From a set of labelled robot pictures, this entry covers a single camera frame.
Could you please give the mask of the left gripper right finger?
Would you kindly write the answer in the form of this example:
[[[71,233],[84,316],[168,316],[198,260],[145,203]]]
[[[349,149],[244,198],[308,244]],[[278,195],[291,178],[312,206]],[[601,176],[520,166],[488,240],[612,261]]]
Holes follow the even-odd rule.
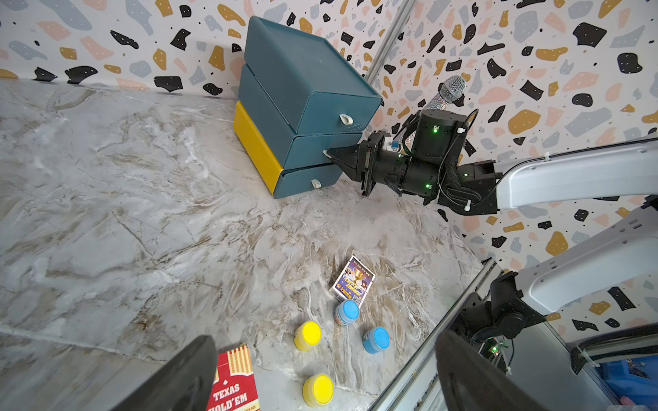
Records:
[[[439,379],[450,410],[538,410],[540,404],[455,332],[440,334]]]

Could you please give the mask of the teal drawer cabinet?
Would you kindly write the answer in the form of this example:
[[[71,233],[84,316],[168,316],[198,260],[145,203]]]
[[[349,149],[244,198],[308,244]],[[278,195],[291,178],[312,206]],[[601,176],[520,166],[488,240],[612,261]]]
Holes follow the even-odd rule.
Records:
[[[356,145],[382,102],[322,37],[253,16],[234,130],[276,199],[334,185],[325,152]]]

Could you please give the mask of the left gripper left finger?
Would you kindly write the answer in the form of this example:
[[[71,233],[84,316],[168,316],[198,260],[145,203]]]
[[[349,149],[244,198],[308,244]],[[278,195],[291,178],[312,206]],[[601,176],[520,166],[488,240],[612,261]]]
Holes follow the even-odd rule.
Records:
[[[113,410],[205,410],[217,359],[212,337],[199,336]]]

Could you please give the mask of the blue paint can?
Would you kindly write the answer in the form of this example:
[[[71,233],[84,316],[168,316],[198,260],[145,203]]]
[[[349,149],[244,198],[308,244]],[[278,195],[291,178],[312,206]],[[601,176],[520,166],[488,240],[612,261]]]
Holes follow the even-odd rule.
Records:
[[[360,308],[351,300],[342,301],[334,309],[334,320],[339,326],[347,326],[355,323],[360,317]]]
[[[376,327],[363,336],[363,347],[369,354],[378,354],[390,347],[391,338],[383,327]]]

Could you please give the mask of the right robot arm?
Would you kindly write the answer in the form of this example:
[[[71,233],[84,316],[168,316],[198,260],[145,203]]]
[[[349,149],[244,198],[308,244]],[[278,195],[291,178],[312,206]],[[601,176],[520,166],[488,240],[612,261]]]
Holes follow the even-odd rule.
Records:
[[[643,195],[620,222],[554,257],[492,282],[458,316],[455,331],[473,344],[514,338],[580,297],[657,269],[657,139],[647,136],[606,147],[546,154],[511,163],[459,164],[476,120],[441,110],[418,111],[402,128],[412,147],[387,150],[377,131],[354,146],[325,155],[361,185],[364,195],[382,184],[454,212],[493,215],[551,201]]]

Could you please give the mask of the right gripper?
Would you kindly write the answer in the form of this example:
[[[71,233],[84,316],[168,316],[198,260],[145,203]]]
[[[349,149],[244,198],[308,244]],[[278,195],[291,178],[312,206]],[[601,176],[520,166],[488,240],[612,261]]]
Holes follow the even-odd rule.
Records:
[[[411,192],[404,189],[410,160],[385,148],[390,138],[383,130],[375,131],[357,145],[328,149],[327,157],[351,180],[359,180],[365,197],[371,195],[376,184],[387,186],[398,196],[410,195]]]

